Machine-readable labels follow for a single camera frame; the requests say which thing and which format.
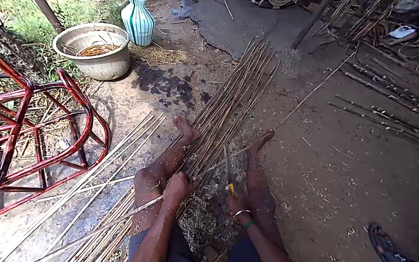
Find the concrete floor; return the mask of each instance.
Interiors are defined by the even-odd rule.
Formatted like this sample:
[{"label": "concrete floor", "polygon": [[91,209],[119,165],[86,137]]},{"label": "concrete floor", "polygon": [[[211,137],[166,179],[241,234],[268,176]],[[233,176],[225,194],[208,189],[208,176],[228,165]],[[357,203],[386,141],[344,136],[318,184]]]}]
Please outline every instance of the concrete floor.
[{"label": "concrete floor", "polygon": [[[275,21],[275,16],[280,19],[269,37],[272,39],[271,47],[277,51],[276,56],[282,58],[282,70],[255,106],[253,114],[256,118],[248,119],[241,133],[236,135],[237,147],[242,147],[242,140],[252,139],[259,128],[277,126],[330,74],[330,68],[335,69],[347,57],[345,47],[337,42],[321,45],[330,41],[327,36],[307,36],[299,51],[286,49],[309,16],[308,12],[298,7],[261,9],[249,1],[236,0],[228,3],[234,15],[233,22],[225,6],[215,0],[184,3],[189,8],[186,15],[198,22],[199,26],[196,26],[190,22],[172,24],[175,19],[166,3],[172,8],[179,8],[179,2],[170,0],[160,1],[159,5],[152,4],[150,10],[157,18],[156,27],[167,33],[156,32],[154,41],[165,49],[187,51],[191,62],[154,66],[151,71],[147,66],[133,65],[129,76],[105,83],[91,97],[100,113],[109,119],[114,132],[113,146],[150,110],[156,113],[164,111],[168,117],[176,114],[195,117],[204,105],[203,93],[212,96],[218,85],[206,82],[223,82],[234,67],[230,57],[240,57],[247,40],[252,35],[260,36],[261,25],[264,31],[267,30]],[[317,22],[312,30],[320,24]],[[388,63],[370,50],[360,49],[358,57],[369,56]],[[144,72],[145,75],[152,72],[168,79],[177,76],[179,83],[188,82],[191,89],[186,87],[184,94],[172,92],[171,97],[167,97],[165,92],[157,93],[152,88],[146,88],[140,81]],[[401,72],[419,84],[418,79]],[[262,156],[271,192],[278,201],[276,219],[284,245],[296,262],[377,261],[378,257],[369,245],[364,230],[368,223],[374,221],[380,223],[405,252],[418,259],[419,145],[329,106],[329,101],[339,104],[334,100],[336,93],[364,105],[379,104],[389,111],[403,114],[410,121],[419,121],[399,105],[340,72],[311,95],[298,112],[276,130],[276,141],[269,144]],[[170,119],[163,124],[120,177],[132,175],[156,158],[170,143],[167,139],[173,131]],[[95,184],[106,177],[102,176]],[[64,193],[74,183],[71,181],[46,196]],[[89,231],[130,183],[107,187],[63,242],[69,243]],[[9,260],[32,261],[38,258],[90,195],[93,192],[73,199],[72,204],[37,230]],[[216,198],[213,202],[210,200],[214,203],[211,209],[217,217],[216,223],[227,230],[234,229],[235,226],[224,224],[224,218],[218,215],[216,202]],[[0,217],[0,252],[13,239],[20,237],[52,203],[30,202]],[[236,234],[225,236],[232,240],[237,238]],[[218,237],[204,237],[207,243],[220,250],[223,244],[226,245],[224,250],[230,248],[231,241],[221,243]]]}]

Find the pole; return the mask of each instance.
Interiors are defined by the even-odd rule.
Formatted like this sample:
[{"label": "pole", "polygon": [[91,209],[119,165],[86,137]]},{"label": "pole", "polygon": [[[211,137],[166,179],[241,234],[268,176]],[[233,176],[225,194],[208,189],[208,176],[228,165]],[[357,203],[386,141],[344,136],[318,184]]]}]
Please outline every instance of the pole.
[{"label": "pole", "polygon": [[53,12],[49,4],[46,2],[46,0],[35,0],[35,3],[38,5],[38,7],[46,16],[51,25],[56,29],[57,33],[61,33],[62,31],[66,30],[66,28],[61,24],[61,22],[56,17],[55,13]]},{"label": "pole", "polygon": [[315,24],[319,16],[323,13],[323,11],[331,2],[332,0],[321,1],[321,4],[319,4],[318,9],[316,9],[315,13],[313,13],[313,17],[311,17],[310,22],[302,29],[302,31],[300,31],[297,38],[294,40],[294,43],[290,46],[291,49],[297,49],[300,42],[305,38],[308,31],[310,31],[311,27]]}]

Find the wet stain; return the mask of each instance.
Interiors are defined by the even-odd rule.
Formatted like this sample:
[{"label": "wet stain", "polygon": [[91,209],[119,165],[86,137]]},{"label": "wet stain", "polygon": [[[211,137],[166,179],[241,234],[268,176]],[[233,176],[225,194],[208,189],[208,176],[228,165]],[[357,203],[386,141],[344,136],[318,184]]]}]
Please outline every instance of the wet stain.
[{"label": "wet stain", "polygon": [[137,70],[140,90],[154,95],[166,94],[167,98],[173,98],[172,102],[166,101],[165,98],[159,99],[159,102],[166,107],[172,103],[178,105],[180,102],[183,102],[187,108],[195,107],[195,104],[191,102],[193,95],[192,86],[189,84],[190,77],[186,76],[186,79],[182,79],[173,73],[172,68],[164,71],[146,65],[141,66]]},{"label": "wet stain", "polygon": [[211,99],[207,92],[201,93],[201,100],[206,104]]},{"label": "wet stain", "polygon": [[171,105],[171,102],[167,102],[166,100],[164,100],[164,99],[160,99],[159,100],[159,102],[162,104],[162,105],[164,105],[165,107],[168,107],[168,106],[170,106]]}]

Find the shorts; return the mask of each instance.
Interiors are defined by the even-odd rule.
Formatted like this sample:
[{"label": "shorts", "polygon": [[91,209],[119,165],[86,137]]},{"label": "shorts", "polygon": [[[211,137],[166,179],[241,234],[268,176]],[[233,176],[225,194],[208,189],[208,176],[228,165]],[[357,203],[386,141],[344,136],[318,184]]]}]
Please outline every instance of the shorts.
[{"label": "shorts", "polygon": [[[129,262],[148,233],[148,229],[134,235],[129,240]],[[174,224],[169,236],[166,262],[195,262],[189,245],[183,236],[182,229]],[[261,259],[249,238],[240,239],[229,251],[227,262],[261,262]]]}]

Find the green vegetation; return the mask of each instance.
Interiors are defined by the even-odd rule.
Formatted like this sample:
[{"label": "green vegetation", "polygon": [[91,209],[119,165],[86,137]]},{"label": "green vegetation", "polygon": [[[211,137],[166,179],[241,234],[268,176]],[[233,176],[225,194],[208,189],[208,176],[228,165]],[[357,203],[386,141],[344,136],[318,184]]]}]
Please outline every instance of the green vegetation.
[{"label": "green vegetation", "polygon": [[[121,20],[122,0],[48,0],[51,8],[61,23],[66,27],[105,21],[123,27]],[[33,0],[0,0],[0,18],[4,26],[20,40],[23,44],[34,44],[26,46],[26,49],[33,53],[35,59],[44,66],[46,75],[44,82],[57,81],[56,69],[65,69],[77,82],[79,87],[86,89],[92,80],[80,72],[80,70],[68,59],[59,56],[51,48],[51,42],[56,36],[56,31],[50,22],[39,10]],[[20,86],[10,79],[0,80],[0,94],[20,89]],[[51,94],[63,102],[69,94],[65,90],[56,90]],[[16,111],[20,101],[10,101],[5,104],[11,110]],[[44,95],[37,94],[30,103],[29,108],[44,108],[40,110],[29,110],[27,118],[32,123],[41,120],[45,110],[54,110],[50,107],[49,101]],[[79,109],[77,103],[68,103],[71,110]]]},{"label": "green vegetation", "polygon": [[[122,27],[121,0],[48,0],[66,27],[106,21]],[[33,0],[0,0],[0,17],[16,37],[26,43],[51,45],[56,31]]]}]

